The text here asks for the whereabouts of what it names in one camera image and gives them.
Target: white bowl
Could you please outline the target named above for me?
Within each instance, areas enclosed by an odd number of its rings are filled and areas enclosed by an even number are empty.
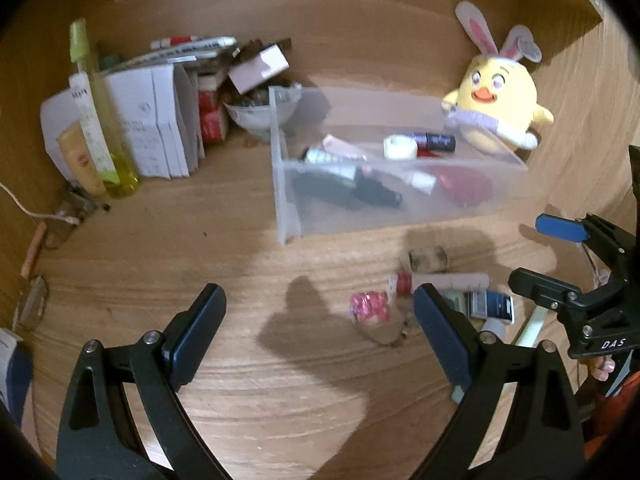
[[[278,124],[286,124],[296,111],[302,97],[302,85],[296,83],[291,88],[278,89]],[[263,139],[268,138],[271,131],[271,107],[266,106],[231,106],[225,104],[229,116],[238,126],[250,134]]]

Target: plush toy eye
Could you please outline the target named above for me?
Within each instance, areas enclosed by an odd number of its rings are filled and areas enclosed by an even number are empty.
[[[496,74],[491,78],[491,85],[494,87],[494,90],[502,90],[504,86],[504,76],[500,74]]]

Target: clear plastic box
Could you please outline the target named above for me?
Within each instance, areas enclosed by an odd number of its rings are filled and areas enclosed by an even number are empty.
[[[460,129],[445,129],[437,98],[400,92],[305,88],[284,126],[287,89],[271,88],[271,160],[278,239],[355,232],[480,216],[523,196],[526,165],[489,131],[498,153],[475,149]],[[440,158],[385,160],[383,139],[426,131],[456,136]],[[306,149],[331,134],[367,152],[367,160],[303,162]],[[435,177],[433,189],[412,185]]]

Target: plush toy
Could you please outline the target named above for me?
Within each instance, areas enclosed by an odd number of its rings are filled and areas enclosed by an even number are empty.
[[[551,124],[554,117],[538,104],[538,92],[523,57],[540,62],[542,53],[524,25],[513,27],[498,53],[482,12],[470,2],[456,6],[456,16],[480,49],[460,88],[447,94],[443,108],[449,111],[447,124],[460,127],[465,138],[481,151],[500,150],[489,130],[512,149],[533,150],[537,137],[528,132],[531,123]]]

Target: orange beak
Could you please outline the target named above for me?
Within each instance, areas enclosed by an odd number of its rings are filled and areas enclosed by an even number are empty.
[[[471,97],[474,101],[478,101],[479,103],[495,103],[498,99],[498,96],[489,92],[489,89],[486,86],[483,86],[475,92],[471,92]]]

